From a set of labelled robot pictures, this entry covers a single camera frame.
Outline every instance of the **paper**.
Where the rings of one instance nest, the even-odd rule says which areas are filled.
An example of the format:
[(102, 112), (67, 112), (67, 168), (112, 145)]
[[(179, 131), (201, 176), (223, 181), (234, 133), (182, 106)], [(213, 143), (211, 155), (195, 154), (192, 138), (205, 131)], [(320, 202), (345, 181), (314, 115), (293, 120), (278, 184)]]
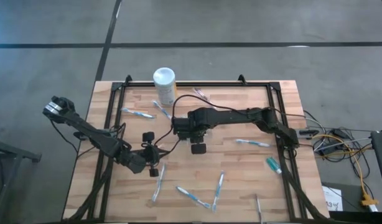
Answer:
[(342, 191), (322, 186), (328, 211), (343, 211)]

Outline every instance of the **gray floor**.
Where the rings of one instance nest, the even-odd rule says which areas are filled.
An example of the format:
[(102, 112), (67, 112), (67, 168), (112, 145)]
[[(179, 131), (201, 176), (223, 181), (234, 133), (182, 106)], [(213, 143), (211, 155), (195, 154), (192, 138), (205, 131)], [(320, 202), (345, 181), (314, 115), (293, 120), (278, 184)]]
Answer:
[[(0, 44), (103, 43), (115, 0), (0, 0)], [(113, 42), (382, 41), (380, 0), (124, 0)], [(102, 49), (0, 49), (0, 140), (43, 154), (25, 162), (7, 222), (60, 219), (75, 154), (41, 111), (53, 95), (85, 117)], [(103, 80), (297, 80), (304, 109), (324, 125), (382, 129), (382, 47), (111, 49)], [(59, 126), (64, 135), (73, 129)], [(356, 133), (356, 138), (368, 133)], [(382, 211), (382, 180), (366, 180)], [(317, 160), (324, 182), (358, 185), (348, 162)]]

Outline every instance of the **white container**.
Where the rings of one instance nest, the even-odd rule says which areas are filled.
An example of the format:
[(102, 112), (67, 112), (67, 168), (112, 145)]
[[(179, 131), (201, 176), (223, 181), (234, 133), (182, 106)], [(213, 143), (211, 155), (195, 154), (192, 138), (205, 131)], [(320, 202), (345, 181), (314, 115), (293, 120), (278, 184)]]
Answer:
[(172, 105), (176, 99), (176, 82), (173, 70), (158, 68), (152, 77), (161, 104)]

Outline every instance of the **white lid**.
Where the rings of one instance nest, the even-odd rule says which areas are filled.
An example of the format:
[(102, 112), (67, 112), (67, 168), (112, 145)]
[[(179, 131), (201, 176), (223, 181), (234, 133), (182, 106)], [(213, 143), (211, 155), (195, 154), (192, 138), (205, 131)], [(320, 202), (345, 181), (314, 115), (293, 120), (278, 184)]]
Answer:
[(174, 72), (170, 68), (158, 68), (152, 76), (159, 85), (168, 85), (174, 81)]

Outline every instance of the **wooden table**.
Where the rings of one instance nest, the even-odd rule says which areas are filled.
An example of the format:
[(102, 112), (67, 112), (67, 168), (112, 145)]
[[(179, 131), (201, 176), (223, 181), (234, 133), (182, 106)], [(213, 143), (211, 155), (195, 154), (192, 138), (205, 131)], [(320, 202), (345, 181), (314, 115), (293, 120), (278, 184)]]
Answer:
[[(96, 128), (102, 128), (104, 125), (111, 83), (96, 82), (87, 116), (87, 121)], [(286, 112), (303, 114), (296, 82), (288, 80), (280, 81), (280, 83)], [(202, 88), (202, 91), (217, 105), (236, 109), (269, 106), (266, 90), (261, 87), (208, 87)], [(180, 96), (194, 94), (194, 92), (191, 88), (178, 88), (177, 94)], [(122, 113), (121, 123), (126, 122), (124, 138), (133, 146), (133, 149), (141, 148), (144, 132), (154, 131), (157, 139), (170, 128), (168, 118), (151, 103), (151, 100), (156, 99), (157, 95), (153, 87), (126, 88), (124, 107), (157, 116), (156, 119), (146, 119)], [(194, 98), (183, 98), (176, 106), (175, 115), (187, 114), (188, 111), (201, 106), (206, 104)], [(305, 119), (302, 117), (288, 116), (287, 118), (291, 128), (306, 126)], [(266, 142), (272, 146), (238, 144), (235, 143), (235, 139), (238, 138)], [(170, 149), (176, 140), (177, 136), (170, 134), (160, 142), (161, 148)], [(273, 172), (265, 162), (269, 156), (278, 159), (273, 134), (264, 133), (253, 124), (222, 125), (208, 133), (205, 143), (207, 144), (206, 154), (191, 154), (190, 144), (182, 141), (173, 153), (161, 160), (159, 168), (166, 163), (167, 171), (161, 192), (154, 204), (151, 202), (151, 197), (156, 189), (156, 178), (149, 177), (148, 169), (141, 174), (133, 174), (127, 167), (115, 164), (106, 221), (258, 222), (255, 194), (260, 198), (265, 221), (289, 220), (281, 176)], [(89, 142), (83, 142), (80, 152), (90, 147)], [(97, 157), (98, 150), (94, 149), (77, 160), (64, 218), (72, 215), (89, 194)], [(298, 148), (296, 160), (302, 188), (320, 212), (328, 217), (320, 176), (311, 148), (305, 146)], [(197, 205), (175, 189), (175, 186), (179, 185), (204, 202), (212, 203), (221, 170), (225, 171), (225, 181), (216, 213)], [(292, 195), (297, 210), (296, 196)], [(98, 210), (100, 200), (101, 197), (96, 206)]]

